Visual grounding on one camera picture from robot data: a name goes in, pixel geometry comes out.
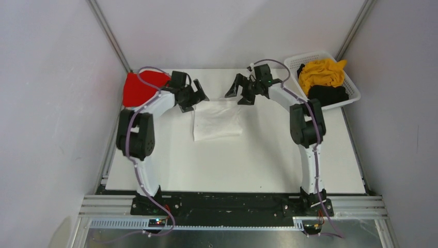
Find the white t shirt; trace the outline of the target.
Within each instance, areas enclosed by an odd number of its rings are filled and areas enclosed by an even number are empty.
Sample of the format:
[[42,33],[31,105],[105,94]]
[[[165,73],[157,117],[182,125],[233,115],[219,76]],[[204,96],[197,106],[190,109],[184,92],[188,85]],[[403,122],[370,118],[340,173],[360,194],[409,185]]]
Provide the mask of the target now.
[[241,108],[236,101],[203,101],[196,105],[193,119],[195,142],[239,136]]

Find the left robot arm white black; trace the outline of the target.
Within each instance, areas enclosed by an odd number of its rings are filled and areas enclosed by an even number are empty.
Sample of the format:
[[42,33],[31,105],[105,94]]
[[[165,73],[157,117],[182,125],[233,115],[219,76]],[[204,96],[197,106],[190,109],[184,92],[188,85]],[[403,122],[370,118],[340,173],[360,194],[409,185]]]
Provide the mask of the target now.
[[209,101],[209,98],[199,79],[192,79],[186,72],[164,73],[166,82],[162,86],[145,81],[141,73],[136,76],[155,92],[140,106],[120,111],[116,147],[133,163],[137,192],[146,197],[143,208],[150,215],[156,215],[162,211],[163,201],[155,196],[160,190],[160,183],[151,158],[155,148],[154,123],[174,106],[186,113],[193,111],[198,103]]

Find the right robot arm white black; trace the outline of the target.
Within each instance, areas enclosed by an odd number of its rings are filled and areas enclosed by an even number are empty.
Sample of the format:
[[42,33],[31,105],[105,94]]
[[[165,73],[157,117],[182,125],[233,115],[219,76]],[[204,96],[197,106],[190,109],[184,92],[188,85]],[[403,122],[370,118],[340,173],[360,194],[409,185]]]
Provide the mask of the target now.
[[326,201],[326,191],[320,178],[321,143],[326,134],[321,104],[317,99],[305,100],[288,89],[283,80],[273,78],[267,64],[248,70],[253,75],[238,73],[225,98],[237,96],[240,89],[239,105],[253,105],[256,96],[261,95],[288,111],[290,135],[301,156],[300,209],[305,215],[314,215]]

